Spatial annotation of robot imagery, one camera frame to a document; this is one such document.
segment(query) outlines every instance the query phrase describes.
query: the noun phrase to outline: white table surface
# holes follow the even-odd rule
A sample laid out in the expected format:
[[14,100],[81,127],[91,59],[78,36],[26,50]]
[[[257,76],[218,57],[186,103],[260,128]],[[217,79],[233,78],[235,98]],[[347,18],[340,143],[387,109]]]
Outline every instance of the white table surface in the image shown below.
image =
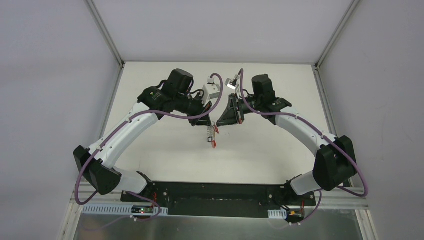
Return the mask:
[[[158,85],[176,68],[194,76],[193,90],[202,88],[212,73],[225,81],[244,68],[244,87],[252,93],[252,77],[268,74],[277,97],[328,131],[310,65],[127,62],[106,132],[128,113],[144,89]],[[221,102],[210,114],[212,121],[222,115],[232,91],[224,87]],[[219,131],[213,149],[206,141],[205,126],[192,127],[188,120],[165,116],[126,149],[116,166],[141,171],[153,181],[242,184],[283,184],[314,167],[315,158],[302,143],[254,113],[245,115],[243,124],[222,126]]]

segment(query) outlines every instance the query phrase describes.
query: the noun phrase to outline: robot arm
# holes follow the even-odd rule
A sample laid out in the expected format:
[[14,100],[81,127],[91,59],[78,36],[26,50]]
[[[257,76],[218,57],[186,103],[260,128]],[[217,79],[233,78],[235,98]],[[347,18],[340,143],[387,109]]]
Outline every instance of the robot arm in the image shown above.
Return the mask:
[[[140,193],[150,182],[141,172],[131,172],[115,167],[121,154],[134,140],[163,117],[159,113],[140,114],[140,112],[156,110],[161,113],[171,113],[176,110],[189,117],[198,116],[212,107],[209,100],[215,98],[216,93],[220,92],[219,85],[209,80],[207,87],[215,88],[214,91],[208,92],[212,96],[205,97],[203,92],[193,98],[189,93],[194,84],[193,76],[181,69],[173,70],[168,80],[163,82],[161,89],[159,89],[160,86],[145,89],[128,114],[104,137],[88,148],[78,146],[74,150],[73,155],[78,170],[81,171],[84,164],[90,158],[92,159],[82,175],[101,195],[115,189]],[[209,115],[188,121],[192,126],[212,125]]]
[[[234,79],[226,81],[226,85],[234,89],[236,93],[229,95],[227,109],[218,120],[218,127],[242,124],[245,120],[244,115],[252,112],[240,98],[238,80],[236,76]],[[253,77],[252,86],[254,94],[246,97],[247,103],[261,113],[287,113],[288,115],[264,115],[263,117],[288,131],[315,156],[312,171],[296,177],[284,185],[285,189],[293,192],[292,197],[319,189],[331,191],[356,174],[355,168],[349,161],[313,129],[317,129],[316,126],[298,120],[301,115],[296,108],[284,98],[276,97],[267,74]],[[336,137],[330,133],[321,132],[356,161],[353,143],[348,137]]]

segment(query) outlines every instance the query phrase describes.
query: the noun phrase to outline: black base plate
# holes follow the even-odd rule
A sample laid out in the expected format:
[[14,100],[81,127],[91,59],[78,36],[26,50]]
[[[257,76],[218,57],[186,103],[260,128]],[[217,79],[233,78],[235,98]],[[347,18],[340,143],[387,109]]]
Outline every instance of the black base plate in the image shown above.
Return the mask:
[[[308,192],[291,202],[284,202],[285,189],[282,185],[221,184],[153,182],[140,196],[153,199],[168,208],[168,215],[268,218],[268,210],[279,210],[281,205],[315,206],[315,195]],[[144,202],[125,192],[122,202]]]

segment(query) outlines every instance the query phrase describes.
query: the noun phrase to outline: gray wall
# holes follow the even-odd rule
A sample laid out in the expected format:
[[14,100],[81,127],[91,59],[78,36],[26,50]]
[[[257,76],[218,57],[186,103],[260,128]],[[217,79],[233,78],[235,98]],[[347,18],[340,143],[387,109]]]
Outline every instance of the gray wall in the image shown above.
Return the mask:
[[422,239],[424,1],[364,0],[321,67],[380,239]]
[[351,0],[94,0],[125,61],[315,63]]
[[0,3],[0,239],[55,239],[118,65],[82,0]]

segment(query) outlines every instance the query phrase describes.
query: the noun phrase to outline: stainless steel surface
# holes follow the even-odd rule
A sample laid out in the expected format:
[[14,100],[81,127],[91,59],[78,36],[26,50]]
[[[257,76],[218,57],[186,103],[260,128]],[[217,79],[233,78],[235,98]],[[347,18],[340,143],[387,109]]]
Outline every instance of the stainless steel surface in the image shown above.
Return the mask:
[[101,131],[100,131],[100,135],[98,136],[99,138],[103,137],[103,135],[105,134],[106,125],[108,123],[109,116],[111,115],[111,110],[112,110],[112,106],[114,105],[115,96],[117,95],[119,83],[121,82],[122,74],[124,73],[124,67],[125,67],[125,63],[124,65],[120,65],[120,70],[116,77],[116,84],[115,84],[115,87],[113,88],[112,95],[110,96],[110,101],[107,104],[106,115],[104,116],[103,121],[101,123]]
[[167,216],[147,222],[131,218],[99,231],[119,216],[82,214],[75,240],[284,240],[284,239],[363,239],[355,210],[319,210],[301,226],[287,225],[282,219]]

